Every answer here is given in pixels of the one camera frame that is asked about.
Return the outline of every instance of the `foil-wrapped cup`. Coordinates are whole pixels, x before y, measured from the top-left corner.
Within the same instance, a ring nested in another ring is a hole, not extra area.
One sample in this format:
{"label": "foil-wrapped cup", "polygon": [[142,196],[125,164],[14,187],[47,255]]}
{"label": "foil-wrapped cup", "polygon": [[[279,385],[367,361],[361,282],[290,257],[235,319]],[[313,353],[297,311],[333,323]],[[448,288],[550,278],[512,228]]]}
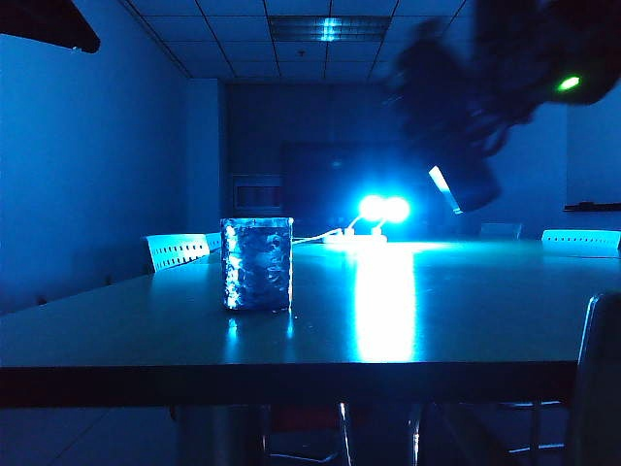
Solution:
{"label": "foil-wrapped cup", "polygon": [[293,218],[223,218],[223,303],[234,311],[291,306]]}

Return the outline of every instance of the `table leg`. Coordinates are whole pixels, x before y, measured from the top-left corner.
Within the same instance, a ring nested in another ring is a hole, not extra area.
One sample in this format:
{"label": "table leg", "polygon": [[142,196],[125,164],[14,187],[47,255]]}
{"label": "table leg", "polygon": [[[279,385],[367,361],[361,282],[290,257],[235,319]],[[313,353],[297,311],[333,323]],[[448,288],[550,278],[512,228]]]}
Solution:
{"label": "table leg", "polygon": [[420,422],[423,417],[425,407],[423,405],[412,405],[408,418],[408,465],[420,466]]}
{"label": "table leg", "polygon": [[254,406],[183,406],[178,466],[262,466],[265,437]]}

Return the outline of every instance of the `ceiling light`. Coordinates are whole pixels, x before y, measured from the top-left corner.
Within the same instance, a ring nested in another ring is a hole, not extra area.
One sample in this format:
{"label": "ceiling light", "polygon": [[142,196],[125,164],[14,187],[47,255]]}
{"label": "ceiling light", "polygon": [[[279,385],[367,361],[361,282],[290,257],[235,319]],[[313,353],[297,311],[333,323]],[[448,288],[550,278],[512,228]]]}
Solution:
{"label": "ceiling light", "polygon": [[277,42],[381,42],[390,17],[268,17]]}

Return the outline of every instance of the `table surface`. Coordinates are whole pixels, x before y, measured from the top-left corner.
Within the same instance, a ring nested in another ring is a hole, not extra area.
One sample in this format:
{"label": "table surface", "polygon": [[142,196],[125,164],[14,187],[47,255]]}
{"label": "table surface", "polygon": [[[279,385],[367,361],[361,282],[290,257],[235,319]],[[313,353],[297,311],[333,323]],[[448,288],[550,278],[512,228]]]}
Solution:
{"label": "table surface", "polygon": [[570,396],[621,261],[540,242],[299,245],[287,313],[220,304],[217,253],[0,317],[0,406]]}

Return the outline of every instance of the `cable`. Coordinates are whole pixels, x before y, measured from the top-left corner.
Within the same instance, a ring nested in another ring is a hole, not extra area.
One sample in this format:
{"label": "cable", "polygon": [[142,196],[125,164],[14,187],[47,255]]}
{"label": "cable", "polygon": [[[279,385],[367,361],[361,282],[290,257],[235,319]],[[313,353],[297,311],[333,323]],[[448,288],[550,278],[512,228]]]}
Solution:
{"label": "cable", "polygon": [[317,236],[311,236],[310,238],[296,238],[291,242],[291,244],[298,245],[300,243],[306,243],[308,241],[320,240],[322,238],[325,238],[326,236],[342,235],[342,234],[343,234],[343,231],[340,228],[335,228],[334,230],[326,231],[325,233],[321,233],[320,235],[317,235]]}

